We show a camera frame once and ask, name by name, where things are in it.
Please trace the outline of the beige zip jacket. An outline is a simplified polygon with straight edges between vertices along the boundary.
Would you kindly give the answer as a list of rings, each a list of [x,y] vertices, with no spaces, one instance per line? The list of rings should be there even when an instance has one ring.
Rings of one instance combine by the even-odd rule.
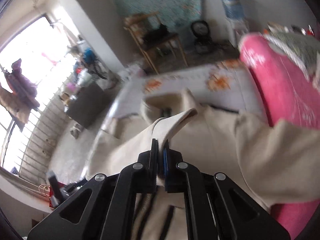
[[[146,98],[141,115],[113,120],[88,160],[86,178],[111,176],[166,142],[201,172],[226,174],[263,209],[319,198],[319,131],[250,113],[202,106],[189,90]]]

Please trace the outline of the dark low cabinet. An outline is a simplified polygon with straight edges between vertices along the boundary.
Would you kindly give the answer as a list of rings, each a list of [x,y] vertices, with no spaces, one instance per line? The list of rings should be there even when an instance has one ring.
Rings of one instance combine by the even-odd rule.
[[[107,106],[107,94],[95,82],[81,88],[68,104],[66,114],[84,128],[89,128]]]

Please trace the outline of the pink floral blanket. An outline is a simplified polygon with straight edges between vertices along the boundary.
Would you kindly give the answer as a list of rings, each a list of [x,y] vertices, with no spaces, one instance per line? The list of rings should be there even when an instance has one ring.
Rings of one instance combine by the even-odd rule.
[[[247,34],[239,43],[240,59],[259,89],[268,123],[286,120],[318,133],[319,92],[284,50],[283,43],[260,33]],[[272,206],[271,215],[291,239],[319,239],[319,197],[282,200]]]

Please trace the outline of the black bag on chair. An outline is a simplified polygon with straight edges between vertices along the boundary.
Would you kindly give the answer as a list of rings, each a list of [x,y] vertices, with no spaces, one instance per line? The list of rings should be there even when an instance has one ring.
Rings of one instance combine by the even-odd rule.
[[[158,29],[154,29],[150,32],[148,32],[144,37],[143,37],[143,42],[146,45],[151,45],[155,44],[157,42],[160,42],[163,40],[165,37],[169,35],[169,31],[166,25],[160,24]]]

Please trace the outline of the white water dispenser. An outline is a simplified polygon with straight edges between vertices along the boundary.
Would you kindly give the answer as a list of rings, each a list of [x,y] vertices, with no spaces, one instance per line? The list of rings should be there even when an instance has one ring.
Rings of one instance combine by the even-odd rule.
[[[234,48],[236,48],[242,36],[249,33],[248,21],[245,18],[239,19],[239,20],[226,18],[226,23],[227,23],[229,42]]]

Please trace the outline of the grey patterned pillow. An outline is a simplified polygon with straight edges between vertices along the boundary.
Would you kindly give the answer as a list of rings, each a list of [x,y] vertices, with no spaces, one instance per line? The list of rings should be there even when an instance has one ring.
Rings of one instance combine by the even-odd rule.
[[[317,39],[310,35],[281,32],[264,34],[263,37],[279,47],[298,66],[305,79],[310,81],[317,69],[317,54],[319,54]]]

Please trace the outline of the wooden chair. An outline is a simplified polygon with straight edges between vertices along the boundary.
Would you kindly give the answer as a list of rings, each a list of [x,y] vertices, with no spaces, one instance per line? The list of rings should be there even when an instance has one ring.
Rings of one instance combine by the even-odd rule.
[[[158,28],[146,32],[146,29],[144,28],[144,22],[147,22],[149,18],[152,17],[156,19],[158,23]],[[172,42],[177,43],[184,64],[187,67],[189,66],[178,33],[172,33],[168,31],[167,26],[161,22],[161,19],[159,17],[159,11],[154,11],[149,14],[138,13],[124,18],[124,29],[130,33],[136,45],[138,46],[140,52],[142,53],[144,59],[151,67],[151,69],[153,69],[156,72],[156,74],[159,74],[159,71],[152,57],[150,56],[150,52],[156,50],[157,48],[159,48],[159,46],[168,44],[171,49],[171,52],[176,58],[176,53],[172,45]]]

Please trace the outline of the blue water bottle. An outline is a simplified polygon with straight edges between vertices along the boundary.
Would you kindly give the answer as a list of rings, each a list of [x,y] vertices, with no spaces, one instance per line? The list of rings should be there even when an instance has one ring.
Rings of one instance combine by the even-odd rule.
[[[244,10],[240,0],[221,0],[226,17],[231,20],[245,18]]]

